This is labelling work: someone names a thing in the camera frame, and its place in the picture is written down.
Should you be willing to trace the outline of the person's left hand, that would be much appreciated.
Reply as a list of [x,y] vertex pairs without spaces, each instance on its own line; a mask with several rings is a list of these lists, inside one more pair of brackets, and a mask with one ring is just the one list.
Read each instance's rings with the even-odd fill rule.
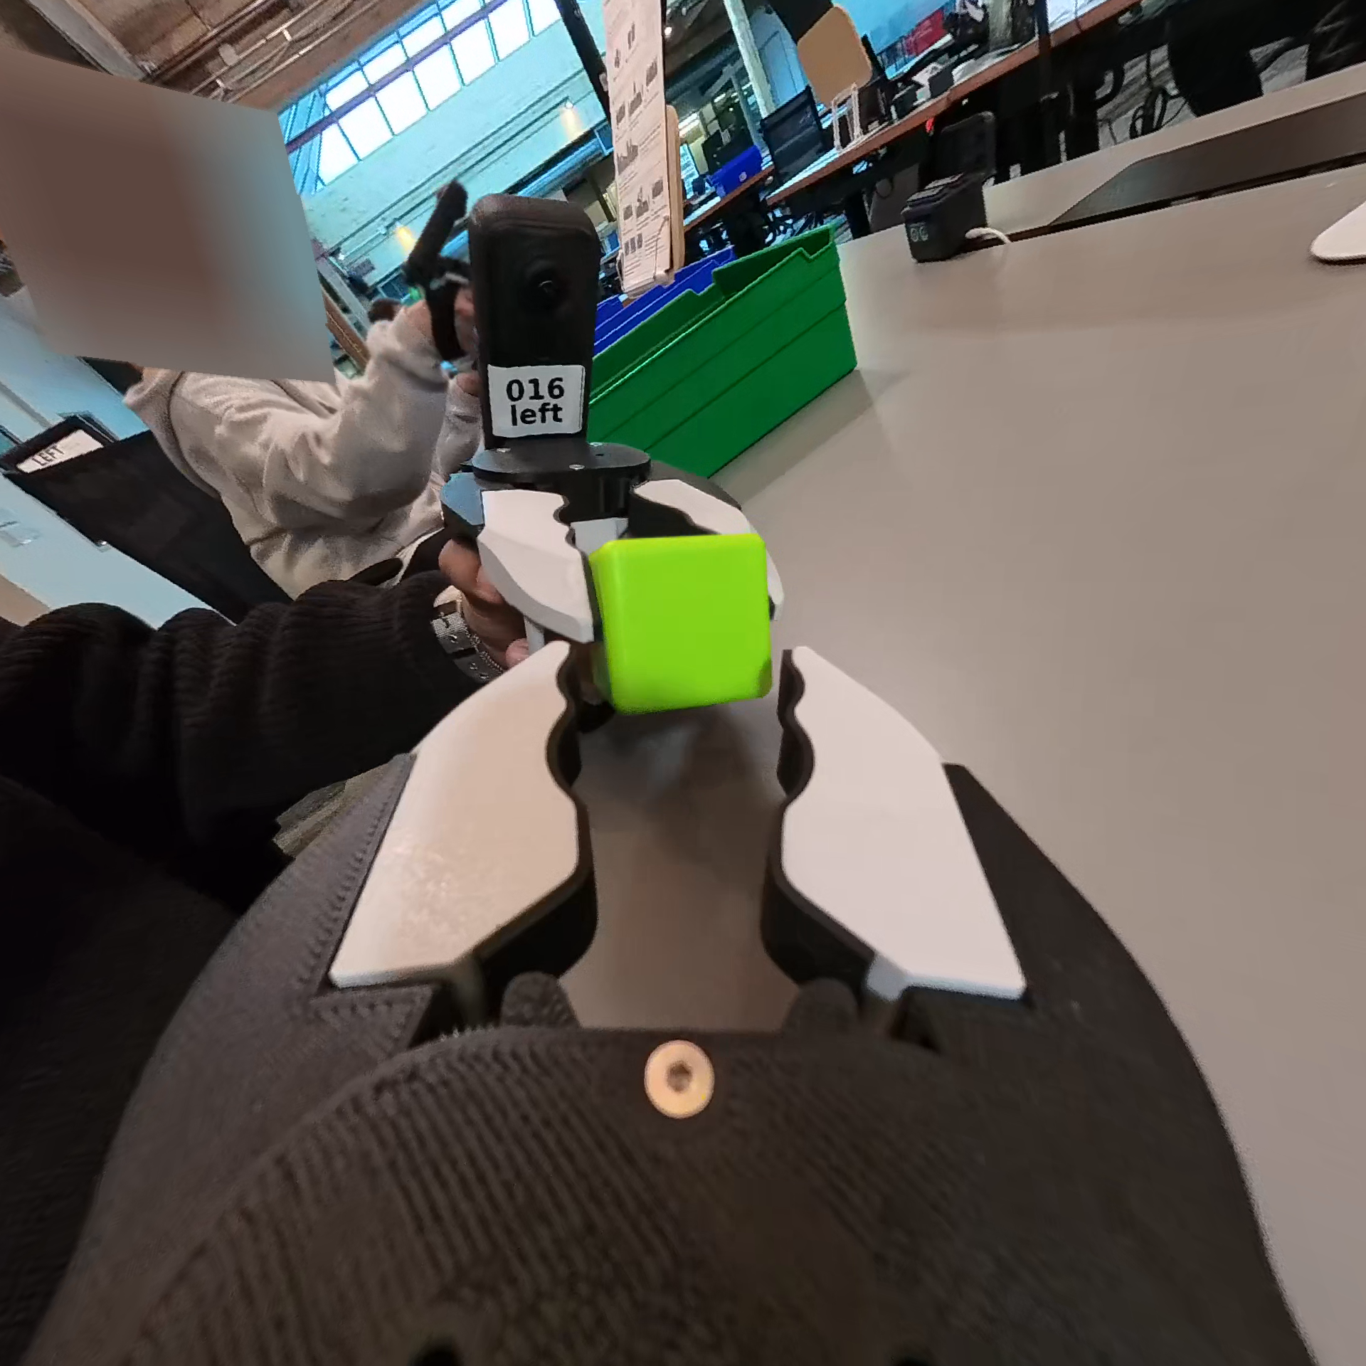
[[487,577],[474,545],[450,539],[440,549],[437,567],[455,592],[455,638],[501,673],[530,654],[523,616],[511,607]]

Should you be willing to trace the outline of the tall instruction board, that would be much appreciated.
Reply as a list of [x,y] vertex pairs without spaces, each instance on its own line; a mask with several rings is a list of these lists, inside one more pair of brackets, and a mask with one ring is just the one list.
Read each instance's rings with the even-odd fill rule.
[[666,98],[663,5],[606,2],[606,89],[625,301],[672,283],[684,264],[677,115]]

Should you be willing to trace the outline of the black labelled chair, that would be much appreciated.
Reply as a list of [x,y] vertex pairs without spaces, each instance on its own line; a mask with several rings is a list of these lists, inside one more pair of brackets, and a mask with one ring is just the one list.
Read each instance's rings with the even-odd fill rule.
[[230,623],[288,602],[220,502],[172,469],[149,434],[115,440],[73,415],[4,453],[1,471],[87,542],[121,552]]

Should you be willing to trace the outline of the green plastic bin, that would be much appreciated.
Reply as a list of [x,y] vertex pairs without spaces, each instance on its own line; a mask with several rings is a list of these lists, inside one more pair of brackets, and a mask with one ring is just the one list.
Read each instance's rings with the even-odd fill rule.
[[852,373],[835,234],[716,267],[592,363],[588,437],[712,477]]

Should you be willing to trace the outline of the small black charger box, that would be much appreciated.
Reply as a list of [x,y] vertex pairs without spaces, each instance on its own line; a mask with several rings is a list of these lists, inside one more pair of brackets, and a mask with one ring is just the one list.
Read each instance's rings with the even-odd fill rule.
[[916,190],[901,209],[910,258],[918,265],[952,261],[971,249],[987,228],[986,177],[959,172]]

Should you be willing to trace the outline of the person's left forearm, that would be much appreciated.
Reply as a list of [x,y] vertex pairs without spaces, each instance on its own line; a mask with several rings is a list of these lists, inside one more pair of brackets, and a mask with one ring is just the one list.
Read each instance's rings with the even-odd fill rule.
[[477,684],[437,574],[331,585],[240,625],[106,605],[2,623],[2,923],[187,891],[243,911],[280,871],[279,817],[415,746]]

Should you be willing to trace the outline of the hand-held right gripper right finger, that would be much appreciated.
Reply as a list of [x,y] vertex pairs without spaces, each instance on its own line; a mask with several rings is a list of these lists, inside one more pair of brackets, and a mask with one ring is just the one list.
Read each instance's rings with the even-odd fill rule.
[[912,722],[807,647],[777,684],[780,805],[761,945],[796,988],[1022,1006],[1027,981],[947,765]]

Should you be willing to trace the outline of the person's black sweater torso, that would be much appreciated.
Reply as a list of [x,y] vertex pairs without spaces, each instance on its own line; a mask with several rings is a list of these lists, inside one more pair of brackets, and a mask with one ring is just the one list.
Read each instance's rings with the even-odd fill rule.
[[48,1308],[119,1117],[189,987],[280,870],[251,815],[178,848],[167,820],[109,840],[2,781],[1,1361]]

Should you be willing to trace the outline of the blue plastic bin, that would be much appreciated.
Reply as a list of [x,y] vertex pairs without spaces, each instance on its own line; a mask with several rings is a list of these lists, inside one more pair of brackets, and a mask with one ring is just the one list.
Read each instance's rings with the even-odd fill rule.
[[687,295],[700,296],[718,268],[734,261],[733,249],[709,254],[679,270],[669,285],[654,286],[635,299],[606,299],[597,308],[592,354],[600,356],[641,323]]

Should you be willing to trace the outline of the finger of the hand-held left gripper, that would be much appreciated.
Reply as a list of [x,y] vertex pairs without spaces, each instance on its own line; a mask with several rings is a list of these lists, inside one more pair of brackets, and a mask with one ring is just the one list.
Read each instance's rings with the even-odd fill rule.
[[495,490],[481,494],[480,564],[524,623],[575,644],[597,639],[588,561],[560,520],[561,494]]
[[709,484],[644,481],[629,493],[634,539],[747,534],[756,531],[743,511]]

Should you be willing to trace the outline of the lime green magnetic cube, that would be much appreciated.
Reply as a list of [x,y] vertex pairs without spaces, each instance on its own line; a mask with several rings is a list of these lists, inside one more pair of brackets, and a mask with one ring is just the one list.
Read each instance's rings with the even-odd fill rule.
[[773,654],[755,533],[622,539],[588,557],[601,628],[595,684],[617,713],[762,698]]

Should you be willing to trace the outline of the closed grey laptop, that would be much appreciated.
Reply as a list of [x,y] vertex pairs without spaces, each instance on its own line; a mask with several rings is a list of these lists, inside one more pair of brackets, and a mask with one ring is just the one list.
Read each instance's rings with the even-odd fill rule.
[[1362,98],[1284,115],[1126,165],[1059,209],[1034,206],[1015,218],[1002,205],[987,222],[1027,242],[1092,228],[1187,203],[1305,180],[1364,162]]

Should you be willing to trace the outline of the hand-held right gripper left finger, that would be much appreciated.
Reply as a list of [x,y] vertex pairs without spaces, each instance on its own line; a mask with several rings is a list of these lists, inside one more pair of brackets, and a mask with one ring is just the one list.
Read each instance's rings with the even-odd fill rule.
[[548,644],[450,712],[400,768],[329,965],[334,990],[443,988],[499,1015],[512,981],[563,976],[592,942],[579,688]]

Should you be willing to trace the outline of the silver wristwatch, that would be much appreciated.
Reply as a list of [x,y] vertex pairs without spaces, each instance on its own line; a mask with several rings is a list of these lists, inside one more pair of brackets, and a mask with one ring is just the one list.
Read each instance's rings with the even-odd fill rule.
[[430,626],[444,657],[477,687],[484,687],[505,673],[505,666],[493,659],[467,623],[462,604],[452,601],[436,605]]

